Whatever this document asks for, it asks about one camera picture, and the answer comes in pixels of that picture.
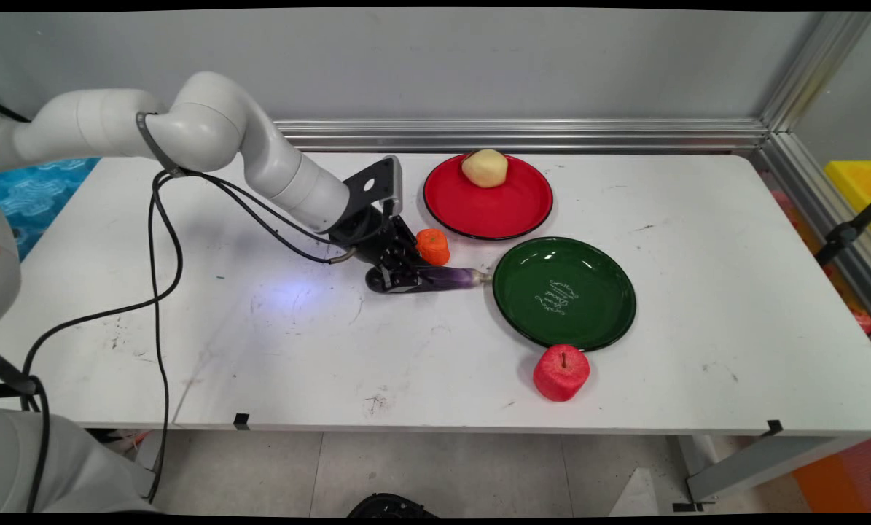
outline yellow container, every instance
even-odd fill
[[[871,203],[871,160],[835,160],[824,173],[857,213]]]

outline red plate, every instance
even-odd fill
[[[505,155],[506,182],[481,188],[461,172],[467,156],[446,160],[426,179],[426,207],[442,226],[475,239],[499,240],[524,236],[545,222],[552,212],[552,188],[539,170]]]

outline floor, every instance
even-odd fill
[[[718,453],[736,446],[721,442]],[[637,467],[651,472],[660,514],[686,502],[674,437],[172,431],[155,504],[174,514],[342,518],[366,496],[393,492],[440,518],[607,516]],[[786,475],[706,512],[808,505]]]

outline white table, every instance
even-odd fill
[[[345,179],[382,154],[310,156]],[[399,154],[413,230],[439,227],[421,187],[445,158]],[[511,246],[556,235],[625,269],[636,320],[587,355],[593,372],[573,400],[535,390],[543,349],[506,324],[491,288],[378,295],[363,284],[368,265],[302,259],[209,183],[183,179],[162,190],[185,253],[182,283],[162,304],[173,426],[232,429],[248,414],[251,429],[761,435],[776,419],[783,432],[759,443],[821,436],[788,441],[804,445],[776,459],[782,468],[871,436],[871,343],[747,160],[521,158],[548,177],[552,215],[509,241],[446,232],[450,265],[491,271]],[[158,170],[143,159],[95,167],[22,265],[0,322],[3,355],[19,365],[56,323],[151,295],[146,215]],[[240,157],[214,175],[243,184]],[[157,223],[165,286],[175,257]],[[337,253],[278,228],[309,252]],[[146,308],[53,336],[34,363],[53,411],[89,427],[159,428],[152,326]],[[701,474],[749,478],[725,463]],[[708,484],[720,490],[703,494],[735,485]]]

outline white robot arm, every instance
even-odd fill
[[[156,149],[138,128],[141,114]],[[155,152],[198,172],[228,166],[240,152],[251,189],[339,246],[354,246],[359,259],[374,265],[366,276],[370,289],[450,288],[450,279],[419,273],[436,269],[421,258],[415,236],[399,218],[396,157],[385,156],[342,182],[295,149],[251,96],[221,74],[193,74],[169,111],[143,90],[114,89],[61,94],[30,123],[0,115],[0,171],[76,157],[157,159]],[[0,209],[0,318],[19,288],[17,246]]]
[[[245,90],[221,74],[193,74],[172,109],[143,90],[78,90],[55,97],[33,122],[0,115],[0,171],[75,157],[155,156],[136,113],[179,166],[209,172],[241,152],[248,186],[316,232],[348,205],[348,187],[302,155]]]

